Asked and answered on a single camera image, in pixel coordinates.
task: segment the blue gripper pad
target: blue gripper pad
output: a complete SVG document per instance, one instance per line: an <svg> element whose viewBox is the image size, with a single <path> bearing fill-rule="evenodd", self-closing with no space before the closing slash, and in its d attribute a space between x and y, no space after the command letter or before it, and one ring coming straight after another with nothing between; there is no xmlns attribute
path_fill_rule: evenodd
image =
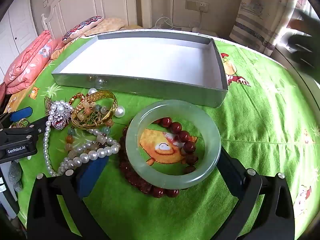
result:
<svg viewBox="0 0 320 240"><path fill-rule="evenodd" d="M31 115L32 115L32 108L30 106L28 106L26 108L23 108L23 109L20 109L18 111L13 112L10 115L10 121L11 122L17 122L20 119L26 118L26 117L31 116Z"/></svg>
<svg viewBox="0 0 320 240"><path fill-rule="evenodd" d="M89 196L108 160L109 156L89 161L86 171L77 183L77 194L80 199Z"/></svg>

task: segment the red bead bracelet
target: red bead bracelet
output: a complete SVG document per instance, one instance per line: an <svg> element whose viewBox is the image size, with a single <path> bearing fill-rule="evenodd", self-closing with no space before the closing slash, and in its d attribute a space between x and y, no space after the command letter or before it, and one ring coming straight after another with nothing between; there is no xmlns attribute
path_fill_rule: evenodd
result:
<svg viewBox="0 0 320 240"><path fill-rule="evenodd" d="M189 132L182 130L182 125L179 122L172 122L170 117L164 117L162 119L156 120L154 124L159 124L162 127L169 128L170 132L176 135L176 138L184 143L181 149L181 155L185 156L185 163L188 166L184 169L184 174L191 173L196 170L194 164L198 161L198 157L194 155L196 150L196 144L192 141L192 137ZM176 197L179 195L180 191L178 189L163 189L151 185L141 178L135 170L132 168L125 147L125 136L127 134L128 127L123 129L123 136L120 139L121 149L119 151L119 168L124 174L127 181L137 187L142 193L151 194L155 198L161 198L164 195L168 197Z"/></svg>

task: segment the striped curtain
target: striped curtain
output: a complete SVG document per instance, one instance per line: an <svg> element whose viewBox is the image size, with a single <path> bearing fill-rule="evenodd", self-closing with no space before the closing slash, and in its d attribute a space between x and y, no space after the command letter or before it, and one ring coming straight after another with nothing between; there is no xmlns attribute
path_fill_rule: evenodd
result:
<svg viewBox="0 0 320 240"><path fill-rule="evenodd" d="M231 40L270 56L285 33L297 0L242 0Z"/></svg>

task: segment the gray box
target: gray box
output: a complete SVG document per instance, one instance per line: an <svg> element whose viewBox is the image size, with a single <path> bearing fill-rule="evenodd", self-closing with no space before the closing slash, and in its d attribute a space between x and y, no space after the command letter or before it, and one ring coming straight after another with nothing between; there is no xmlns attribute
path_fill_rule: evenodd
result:
<svg viewBox="0 0 320 240"><path fill-rule="evenodd" d="M130 30L93 37L53 72L61 86L178 99L219 107L228 85L209 36L170 30Z"/></svg>

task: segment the white wardrobe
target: white wardrobe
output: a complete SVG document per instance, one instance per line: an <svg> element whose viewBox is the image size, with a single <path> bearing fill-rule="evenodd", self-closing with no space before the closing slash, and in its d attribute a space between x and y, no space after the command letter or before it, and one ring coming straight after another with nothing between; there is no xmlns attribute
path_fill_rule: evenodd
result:
<svg viewBox="0 0 320 240"><path fill-rule="evenodd" d="M14 0L0 22L0 84L12 61L37 36L30 0Z"/></svg>

